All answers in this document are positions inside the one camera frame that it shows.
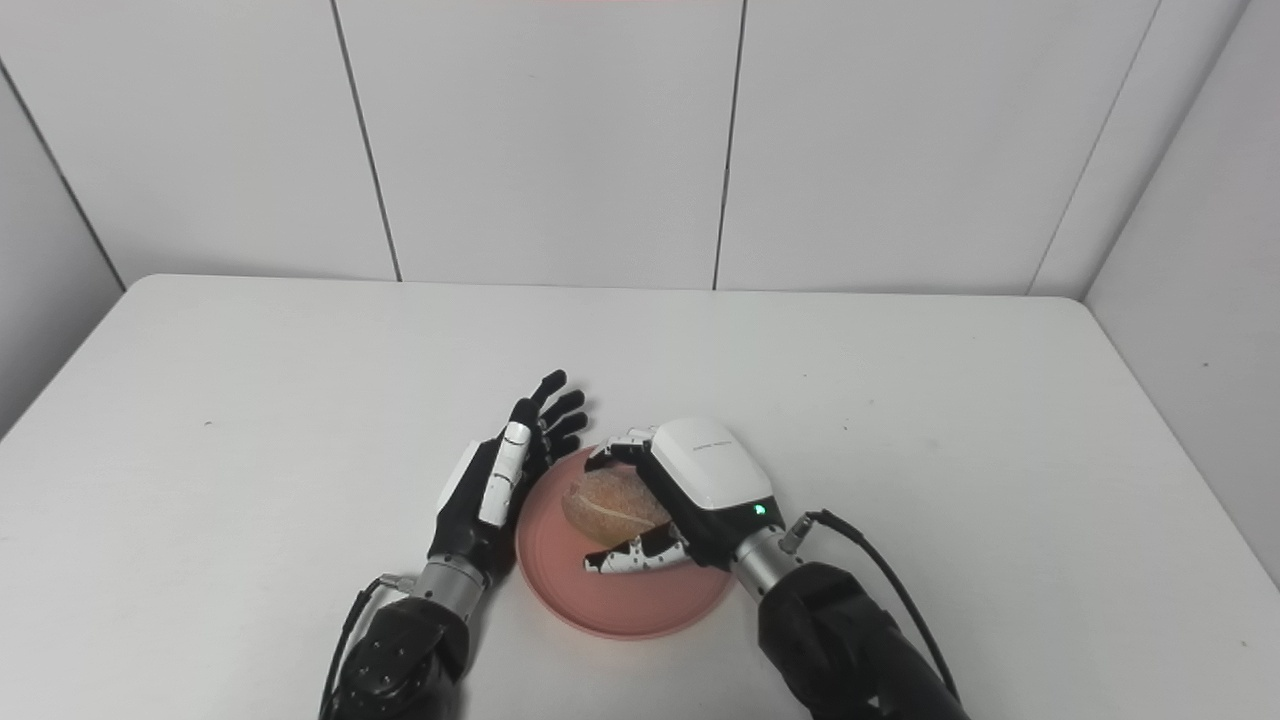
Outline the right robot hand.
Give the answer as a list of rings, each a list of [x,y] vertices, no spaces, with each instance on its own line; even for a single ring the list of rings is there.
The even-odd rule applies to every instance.
[[[612,548],[588,553],[596,574],[658,571],[682,562],[732,571],[785,536],[771,478],[721,421],[684,418],[611,437],[585,462],[589,471],[632,468],[669,520]]]

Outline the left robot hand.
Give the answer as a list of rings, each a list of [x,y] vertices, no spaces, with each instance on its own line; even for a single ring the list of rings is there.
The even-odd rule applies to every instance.
[[[566,389],[567,384],[563,369],[545,375],[516,402],[497,436],[463,456],[436,512],[430,560],[466,564],[484,588],[509,573],[529,492],[559,460],[580,450],[580,433],[589,423],[585,393]]]

